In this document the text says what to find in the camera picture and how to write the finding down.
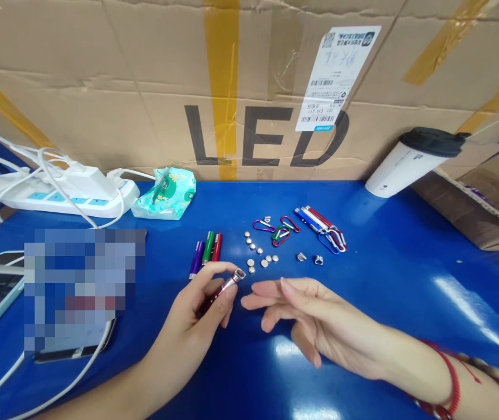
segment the power strip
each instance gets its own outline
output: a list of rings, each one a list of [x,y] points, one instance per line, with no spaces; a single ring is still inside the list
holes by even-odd
[[[119,192],[125,202],[124,211],[127,212],[132,203],[140,196],[140,190],[133,181],[126,180],[119,188]],[[72,198],[72,201],[88,216],[114,219],[121,214],[121,199],[119,196],[109,201],[95,198]],[[40,193],[26,183],[6,193],[2,197],[2,203],[8,207],[21,210],[79,214],[58,191]]]

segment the white charger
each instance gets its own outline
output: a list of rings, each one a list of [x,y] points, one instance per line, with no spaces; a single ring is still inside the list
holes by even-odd
[[[53,171],[53,177],[70,197],[111,201],[117,196],[113,183],[98,168],[70,159],[67,163],[69,168]]]

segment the cardboard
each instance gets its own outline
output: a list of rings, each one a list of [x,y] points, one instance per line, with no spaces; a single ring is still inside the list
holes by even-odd
[[[499,155],[460,180],[431,172],[413,188],[476,246],[499,251]]]
[[[0,0],[0,92],[37,132],[102,170],[365,179],[399,134],[419,125],[454,132],[499,92],[496,1],[426,82],[403,82],[466,4]],[[321,40],[339,26],[381,31],[337,129],[296,132]],[[454,177],[499,151],[499,110],[477,130],[444,164]],[[1,105],[0,135],[36,141],[7,122]]]

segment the blue tabletop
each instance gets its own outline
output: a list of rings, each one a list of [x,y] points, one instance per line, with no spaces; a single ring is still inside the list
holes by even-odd
[[[141,183],[141,191],[151,184]],[[279,248],[256,219],[311,205],[343,232],[348,252],[332,255],[303,227]],[[79,216],[19,211],[0,226],[0,252],[23,249],[28,228],[89,227]],[[284,277],[313,277],[374,319],[499,367],[499,253],[481,251],[412,190],[379,199],[358,181],[199,182],[180,221],[136,219],[116,228],[146,228],[146,279],[120,317],[107,350],[63,401],[103,383],[140,360],[186,284],[197,240],[224,234],[222,260],[246,268],[259,261],[245,243],[248,230],[264,254],[280,260],[257,267],[240,285]],[[303,252],[305,262],[295,255]],[[324,265],[314,265],[320,254]],[[262,332],[263,311],[237,298],[226,330],[219,329],[189,384],[153,417],[216,420],[356,420],[428,418],[398,389],[362,379],[324,359],[316,370],[290,341],[291,323]],[[0,319],[0,377],[23,348],[23,297]],[[66,387],[86,359],[24,364],[0,389],[0,418],[45,402]]]

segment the bracelet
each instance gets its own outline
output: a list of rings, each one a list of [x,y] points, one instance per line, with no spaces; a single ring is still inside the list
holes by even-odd
[[[453,420],[453,415],[455,414],[455,411],[458,409],[459,402],[461,399],[461,390],[459,386],[459,379],[458,379],[458,374],[455,371],[455,368],[451,361],[449,360],[448,356],[446,355],[445,352],[447,352],[449,355],[455,357],[457,360],[461,362],[461,364],[469,371],[469,373],[473,376],[475,379],[475,382],[481,383],[480,379],[477,378],[473,372],[467,367],[466,363],[475,366],[476,368],[482,370],[484,373],[489,375],[491,378],[493,378],[498,384],[499,384],[499,368],[494,367],[494,366],[489,366],[484,360],[479,359],[479,358],[470,358],[464,353],[457,353],[456,355],[447,350],[445,347],[436,344],[431,341],[427,340],[420,340],[426,345],[430,346],[432,349],[434,349],[441,357],[444,359],[446,362],[446,365],[450,371],[450,374],[452,376],[452,397],[451,397],[451,404],[449,409],[446,409],[445,407],[441,405],[434,405],[434,404],[429,404],[428,402],[421,401],[418,398],[414,398],[412,395],[411,397],[415,404],[417,404],[423,411],[425,411],[427,414],[432,415],[436,417],[437,419],[440,420]]]

